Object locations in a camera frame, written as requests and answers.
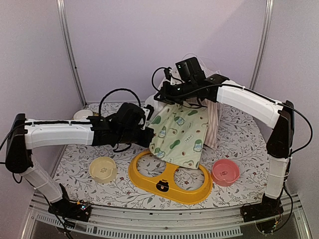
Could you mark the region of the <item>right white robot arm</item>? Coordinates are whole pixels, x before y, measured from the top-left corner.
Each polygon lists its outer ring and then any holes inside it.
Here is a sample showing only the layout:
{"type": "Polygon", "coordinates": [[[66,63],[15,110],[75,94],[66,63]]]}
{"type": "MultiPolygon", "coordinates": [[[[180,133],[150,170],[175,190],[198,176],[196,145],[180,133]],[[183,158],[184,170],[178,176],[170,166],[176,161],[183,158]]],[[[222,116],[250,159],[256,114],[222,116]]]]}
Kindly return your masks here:
{"type": "Polygon", "coordinates": [[[196,57],[176,63],[180,78],[178,84],[171,84],[173,76],[169,67],[164,67],[166,81],[156,89],[154,100],[167,104],[182,104],[188,99],[209,100],[237,108],[272,129],[266,149],[269,159],[269,173],[264,202],[258,205],[258,213],[268,217],[277,209],[277,202],[284,189],[289,173],[295,116],[297,110],[290,101],[279,101],[263,96],[249,88],[236,84],[220,74],[207,77],[196,57]]]}

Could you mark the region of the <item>pink pet bowl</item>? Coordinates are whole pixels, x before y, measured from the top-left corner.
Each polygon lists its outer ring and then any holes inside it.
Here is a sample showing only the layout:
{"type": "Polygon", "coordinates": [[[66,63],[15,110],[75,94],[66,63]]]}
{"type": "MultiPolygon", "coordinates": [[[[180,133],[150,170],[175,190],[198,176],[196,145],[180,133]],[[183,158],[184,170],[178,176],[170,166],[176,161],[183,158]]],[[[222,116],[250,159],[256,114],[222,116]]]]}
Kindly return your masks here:
{"type": "Polygon", "coordinates": [[[232,160],[219,159],[212,166],[211,177],[215,184],[228,187],[239,179],[240,170],[232,160]]]}

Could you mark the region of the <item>pink striped pet tent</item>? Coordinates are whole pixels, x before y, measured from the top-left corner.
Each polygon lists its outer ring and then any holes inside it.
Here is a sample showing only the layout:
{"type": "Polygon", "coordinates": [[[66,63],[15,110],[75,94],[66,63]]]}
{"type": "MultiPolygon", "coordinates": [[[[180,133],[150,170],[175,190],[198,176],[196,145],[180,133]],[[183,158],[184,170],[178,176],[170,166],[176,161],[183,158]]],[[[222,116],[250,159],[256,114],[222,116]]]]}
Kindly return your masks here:
{"type": "MultiPolygon", "coordinates": [[[[215,63],[204,56],[199,56],[194,53],[187,53],[183,56],[182,60],[185,60],[186,58],[190,57],[196,57],[199,60],[199,64],[204,71],[206,76],[210,76],[213,74],[220,74],[219,68],[215,65],[215,63]]],[[[144,105],[151,105],[154,107],[155,112],[151,116],[151,119],[153,120],[155,116],[166,106],[166,103],[161,103],[154,100],[155,95],[149,96],[146,100],[144,105]]],[[[203,100],[200,102],[203,107],[207,107],[208,111],[208,128],[206,131],[206,137],[204,144],[211,148],[216,149],[217,148],[217,133],[221,118],[221,112],[223,111],[223,107],[220,103],[209,103],[208,100],[203,100]]]]}

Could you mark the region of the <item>brown checkered mat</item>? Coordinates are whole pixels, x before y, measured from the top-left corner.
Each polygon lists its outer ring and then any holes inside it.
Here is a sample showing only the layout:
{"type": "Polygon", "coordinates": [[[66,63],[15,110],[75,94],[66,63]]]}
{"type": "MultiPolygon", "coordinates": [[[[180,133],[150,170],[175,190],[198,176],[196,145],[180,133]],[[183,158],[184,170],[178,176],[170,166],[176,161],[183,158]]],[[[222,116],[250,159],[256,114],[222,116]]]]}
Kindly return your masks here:
{"type": "Polygon", "coordinates": [[[150,152],[160,160],[189,169],[199,167],[208,128],[206,108],[166,105],[149,125],[150,152]]]}

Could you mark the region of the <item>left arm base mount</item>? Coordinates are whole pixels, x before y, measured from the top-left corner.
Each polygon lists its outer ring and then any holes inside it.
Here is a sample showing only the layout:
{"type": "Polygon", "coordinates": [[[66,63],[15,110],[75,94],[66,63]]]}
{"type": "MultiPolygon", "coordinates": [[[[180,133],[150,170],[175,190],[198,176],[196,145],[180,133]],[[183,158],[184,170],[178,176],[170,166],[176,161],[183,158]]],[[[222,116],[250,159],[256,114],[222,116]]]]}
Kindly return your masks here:
{"type": "Polygon", "coordinates": [[[65,187],[62,184],[59,184],[59,186],[62,190],[62,199],[58,202],[50,203],[48,212],[62,218],[88,222],[92,211],[91,203],[83,200],[70,201],[65,187]]]}

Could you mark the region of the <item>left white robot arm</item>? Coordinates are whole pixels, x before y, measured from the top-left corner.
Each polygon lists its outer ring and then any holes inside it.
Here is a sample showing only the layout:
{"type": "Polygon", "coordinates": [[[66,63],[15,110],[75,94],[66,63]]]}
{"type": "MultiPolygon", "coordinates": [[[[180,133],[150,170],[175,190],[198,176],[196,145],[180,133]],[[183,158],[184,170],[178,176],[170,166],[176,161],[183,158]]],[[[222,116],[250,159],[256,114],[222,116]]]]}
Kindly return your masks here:
{"type": "Polygon", "coordinates": [[[70,216],[74,212],[73,203],[67,200],[62,187],[31,158],[32,150],[69,144],[111,147],[136,144],[147,148],[154,131],[146,122],[153,112],[153,106],[142,107],[138,102],[123,103],[116,113],[107,117],[99,113],[79,120],[33,120],[25,114],[17,114],[1,144],[6,146],[4,165],[55,203],[56,210],[63,216],[70,216]]]}

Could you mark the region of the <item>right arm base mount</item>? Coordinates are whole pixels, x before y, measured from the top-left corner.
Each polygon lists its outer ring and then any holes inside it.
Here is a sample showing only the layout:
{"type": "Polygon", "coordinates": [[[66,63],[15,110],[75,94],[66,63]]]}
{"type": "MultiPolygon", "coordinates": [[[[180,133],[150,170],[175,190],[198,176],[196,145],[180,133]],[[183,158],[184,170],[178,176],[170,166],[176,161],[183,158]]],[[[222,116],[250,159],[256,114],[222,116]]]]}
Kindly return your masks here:
{"type": "Polygon", "coordinates": [[[284,212],[280,198],[272,199],[265,194],[262,201],[256,204],[244,204],[240,208],[240,213],[244,222],[251,222],[268,217],[279,216],[284,212]]]}

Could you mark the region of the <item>yellow double bowl holder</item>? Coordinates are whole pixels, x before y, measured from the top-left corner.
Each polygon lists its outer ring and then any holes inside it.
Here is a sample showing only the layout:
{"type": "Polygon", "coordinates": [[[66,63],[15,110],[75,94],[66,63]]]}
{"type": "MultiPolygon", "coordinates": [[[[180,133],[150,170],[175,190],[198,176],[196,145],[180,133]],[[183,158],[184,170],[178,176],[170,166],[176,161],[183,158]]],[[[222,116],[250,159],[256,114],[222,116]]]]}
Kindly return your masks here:
{"type": "Polygon", "coordinates": [[[188,191],[182,189],[175,183],[174,173],[178,169],[178,166],[171,163],[167,163],[163,173],[156,177],[142,175],[138,171],[137,164],[143,156],[148,154],[150,154],[149,151],[141,152],[134,157],[128,167],[128,176],[132,184],[136,187],[166,199],[187,205],[200,203],[206,200],[210,195],[213,181],[208,170],[202,165],[199,165],[199,169],[204,175],[204,182],[200,188],[195,190],[188,191]]]}

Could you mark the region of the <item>cream pet bowl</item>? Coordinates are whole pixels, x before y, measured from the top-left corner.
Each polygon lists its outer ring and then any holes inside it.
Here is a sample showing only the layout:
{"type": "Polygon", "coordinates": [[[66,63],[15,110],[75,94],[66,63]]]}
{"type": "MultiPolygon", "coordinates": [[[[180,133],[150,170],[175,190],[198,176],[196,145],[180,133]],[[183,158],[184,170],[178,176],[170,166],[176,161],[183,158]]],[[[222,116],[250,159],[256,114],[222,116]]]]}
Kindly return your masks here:
{"type": "Polygon", "coordinates": [[[110,183],[116,179],[118,169],[115,161],[110,157],[98,157],[89,165],[89,174],[99,184],[110,183]]]}

